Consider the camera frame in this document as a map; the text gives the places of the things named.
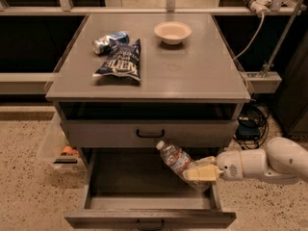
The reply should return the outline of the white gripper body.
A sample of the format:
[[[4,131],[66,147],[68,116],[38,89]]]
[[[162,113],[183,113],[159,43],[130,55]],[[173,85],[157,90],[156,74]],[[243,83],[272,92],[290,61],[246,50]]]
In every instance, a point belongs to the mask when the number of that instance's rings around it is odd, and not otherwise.
[[[244,179],[241,153],[237,150],[223,151],[216,157],[220,176],[225,181],[241,181]]]

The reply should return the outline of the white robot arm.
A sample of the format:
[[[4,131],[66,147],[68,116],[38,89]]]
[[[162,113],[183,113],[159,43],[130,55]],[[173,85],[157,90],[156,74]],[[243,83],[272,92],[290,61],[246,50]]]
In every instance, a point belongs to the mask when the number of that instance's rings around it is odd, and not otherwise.
[[[286,138],[271,139],[265,148],[223,151],[183,172],[188,181],[214,182],[258,179],[269,184],[308,182],[308,151]]]

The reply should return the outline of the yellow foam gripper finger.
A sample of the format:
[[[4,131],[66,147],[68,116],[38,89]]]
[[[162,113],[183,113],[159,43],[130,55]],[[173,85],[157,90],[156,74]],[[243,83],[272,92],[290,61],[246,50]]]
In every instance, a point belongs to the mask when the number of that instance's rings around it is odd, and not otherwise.
[[[216,158],[214,156],[205,157],[195,161],[198,165],[215,165]]]
[[[215,165],[207,165],[186,169],[183,176],[189,181],[216,181],[223,174]]]

